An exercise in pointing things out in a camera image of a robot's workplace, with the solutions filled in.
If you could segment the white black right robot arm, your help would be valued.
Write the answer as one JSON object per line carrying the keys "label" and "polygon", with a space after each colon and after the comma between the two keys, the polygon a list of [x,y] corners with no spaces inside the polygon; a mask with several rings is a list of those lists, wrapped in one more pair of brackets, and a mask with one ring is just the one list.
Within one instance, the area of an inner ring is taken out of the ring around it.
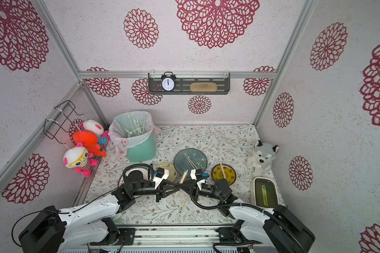
{"label": "white black right robot arm", "polygon": [[315,235],[287,207],[263,208],[246,203],[232,193],[226,179],[211,185],[199,177],[177,187],[199,208],[218,209],[222,215],[235,219],[235,232],[245,244],[259,242],[279,253],[307,253],[315,242]]}

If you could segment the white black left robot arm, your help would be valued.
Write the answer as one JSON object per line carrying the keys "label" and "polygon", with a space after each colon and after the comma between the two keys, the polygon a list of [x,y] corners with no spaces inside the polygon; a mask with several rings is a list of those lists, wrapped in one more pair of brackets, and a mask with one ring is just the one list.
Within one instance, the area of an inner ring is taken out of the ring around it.
{"label": "white black left robot arm", "polygon": [[56,209],[48,206],[35,211],[35,218],[13,238],[25,253],[56,253],[67,245],[102,241],[117,237],[112,217],[128,209],[137,196],[154,195],[157,201],[177,192],[180,186],[167,180],[168,171],[138,163],[126,167],[117,188],[100,195],[87,204]]}

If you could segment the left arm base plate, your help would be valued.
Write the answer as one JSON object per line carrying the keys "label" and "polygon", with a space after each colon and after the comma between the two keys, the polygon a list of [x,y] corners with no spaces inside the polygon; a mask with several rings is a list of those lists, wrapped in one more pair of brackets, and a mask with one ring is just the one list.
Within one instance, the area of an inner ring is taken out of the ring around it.
{"label": "left arm base plate", "polygon": [[135,228],[119,228],[119,232],[110,232],[104,240],[91,242],[90,246],[131,246],[135,239]]}

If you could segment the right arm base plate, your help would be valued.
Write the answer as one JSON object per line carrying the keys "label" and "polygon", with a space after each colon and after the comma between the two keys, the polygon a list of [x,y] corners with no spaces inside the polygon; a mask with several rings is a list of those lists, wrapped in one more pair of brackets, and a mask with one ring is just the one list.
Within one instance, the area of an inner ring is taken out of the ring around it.
{"label": "right arm base plate", "polygon": [[243,246],[257,243],[255,240],[246,239],[233,227],[219,227],[215,231],[219,234],[219,242],[214,243],[214,246]]}

